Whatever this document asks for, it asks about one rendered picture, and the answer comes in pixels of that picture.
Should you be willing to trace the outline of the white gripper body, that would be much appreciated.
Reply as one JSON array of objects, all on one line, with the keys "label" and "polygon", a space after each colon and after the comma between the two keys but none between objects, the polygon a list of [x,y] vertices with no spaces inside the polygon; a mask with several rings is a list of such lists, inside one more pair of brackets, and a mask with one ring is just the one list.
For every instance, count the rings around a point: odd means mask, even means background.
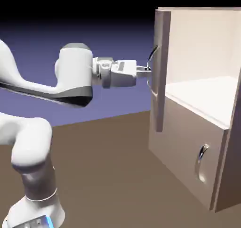
[{"label": "white gripper body", "polygon": [[113,61],[111,66],[111,87],[132,87],[136,85],[137,62],[135,60]]}]

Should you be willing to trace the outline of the beige hinged cabinet door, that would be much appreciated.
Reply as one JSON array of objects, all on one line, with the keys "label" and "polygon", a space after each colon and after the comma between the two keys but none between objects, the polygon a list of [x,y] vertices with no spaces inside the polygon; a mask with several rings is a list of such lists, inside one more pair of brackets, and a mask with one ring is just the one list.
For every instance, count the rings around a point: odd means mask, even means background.
[{"label": "beige hinged cabinet door", "polygon": [[169,11],[155,11],[154,47],[157,49],[152,58],[151,114],[153,127],[157,132],[163,129],[170,22]]}]

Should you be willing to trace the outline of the beige cabinet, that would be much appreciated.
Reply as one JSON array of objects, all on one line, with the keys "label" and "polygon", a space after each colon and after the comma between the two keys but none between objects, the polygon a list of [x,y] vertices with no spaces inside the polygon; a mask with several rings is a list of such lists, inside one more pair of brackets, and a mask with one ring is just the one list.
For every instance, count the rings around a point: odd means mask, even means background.
[{"label": "beige cabinet", "polygon": [[158,9],[171,13],[165,99],[228,129],[219,212],[241,204],[241,8]]}]

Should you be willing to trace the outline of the beige closed cabinet door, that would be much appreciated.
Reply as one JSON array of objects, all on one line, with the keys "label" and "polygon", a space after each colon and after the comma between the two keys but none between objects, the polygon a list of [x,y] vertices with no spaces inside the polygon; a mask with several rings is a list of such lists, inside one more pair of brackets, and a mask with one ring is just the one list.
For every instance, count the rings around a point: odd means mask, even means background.
[{"label": "beige closed cabinet door", "polygon": [[163,129],[150,113],[149,149],[209,210],[214,208],[220,162],[228,129],[166,98]]}]

